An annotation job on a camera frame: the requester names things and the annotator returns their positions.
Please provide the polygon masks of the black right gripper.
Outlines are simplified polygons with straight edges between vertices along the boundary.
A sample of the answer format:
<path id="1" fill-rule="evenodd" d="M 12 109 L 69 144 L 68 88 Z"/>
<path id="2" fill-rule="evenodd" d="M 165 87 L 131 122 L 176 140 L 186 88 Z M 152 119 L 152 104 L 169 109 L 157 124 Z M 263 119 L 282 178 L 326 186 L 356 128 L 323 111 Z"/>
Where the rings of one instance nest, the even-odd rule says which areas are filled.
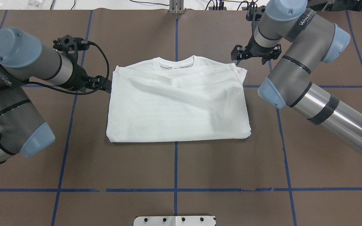
<path id="1" fill-rule="evenodd" d="M 253 57 L 260 57 L 261 63 L 265 64 L 270 60 L 277 60 L 282 52 L 280 40 L 272 40 L 263 36 L 259 29 L 259 21 L 265 12 L 265 6 L 259 8 L 250 6 L 246 15 L 246 20 L 251 22 L 252 36 L 243 47 L 235 45 L 230 53 L 231 60 L 238 65 L 241 60 L 247 60 Z"/>

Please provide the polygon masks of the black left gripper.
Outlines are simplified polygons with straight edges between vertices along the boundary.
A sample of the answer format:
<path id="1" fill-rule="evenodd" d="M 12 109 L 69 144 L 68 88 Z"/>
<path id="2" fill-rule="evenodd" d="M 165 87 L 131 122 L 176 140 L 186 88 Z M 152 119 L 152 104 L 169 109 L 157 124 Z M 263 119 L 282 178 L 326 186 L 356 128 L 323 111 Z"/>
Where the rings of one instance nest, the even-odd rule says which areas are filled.
<path id="1" fill-rule="evenodd" d="M 74 38 L 70 35 L 53 40 L 53 44 L 53 48 L 60 51 L 72 63 L 72 74 L 69 80 L 59 85 L 59 87 L 66 89 L 65 93 L 74 94 L 75 91 L 80 91 L 82 94 L 92 94 L 98 90 L 111 93 L 112 81 L 109 80 L 109 61 L 101 47 L 92 41 Z M 102 54 L 107 67 L 106 76 L 88 76 L 86 70 L 78 65 L 79 51 L 86 51 L 90 46 L 96 47 Z"/>

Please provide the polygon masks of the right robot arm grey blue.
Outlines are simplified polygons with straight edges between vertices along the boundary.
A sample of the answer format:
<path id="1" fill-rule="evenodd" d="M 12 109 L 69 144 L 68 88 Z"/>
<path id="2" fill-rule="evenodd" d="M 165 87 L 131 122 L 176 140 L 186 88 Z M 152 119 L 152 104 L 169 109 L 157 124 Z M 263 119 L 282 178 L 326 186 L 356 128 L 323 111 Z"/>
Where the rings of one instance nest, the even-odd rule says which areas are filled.
<path id="1" fill-rule="evenodd" d="M 282 39 L 291 43 L 258 88 L 258 95 L 277 109 L 292 108 L 362 155 L 362 114 L 309 79 L 319 63 L 331 63 L 340 56 L 350 35 L 307 7 L 306 0 L 270 0 L 266 6 L 247 9 L 252 36 L 247 46 L 234 47 L 232 61 L 239 64 L 260 57 L 265 64 L 280 57 Z"/>

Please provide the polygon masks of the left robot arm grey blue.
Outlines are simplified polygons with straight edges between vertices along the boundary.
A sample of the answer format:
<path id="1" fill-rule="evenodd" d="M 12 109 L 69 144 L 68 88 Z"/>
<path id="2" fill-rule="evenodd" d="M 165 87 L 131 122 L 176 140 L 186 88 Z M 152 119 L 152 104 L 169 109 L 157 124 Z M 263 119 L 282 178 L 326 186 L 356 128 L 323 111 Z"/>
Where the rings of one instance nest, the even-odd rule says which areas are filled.
<path id="1" fill-rule="evenodd" d="M 82 38 L 63 36 L 48 47 L 16 27 L 0 30 L 0 165 L 20 153 L 30 157 L 55 142 L 56 137 L 28 95 L 25 85 L 39 85 L 70 95 L 98 90 L 110 93 L 110 70 L 106 76 L 88 76 L 78 64 L 79 52 L 96 47 Z"/>

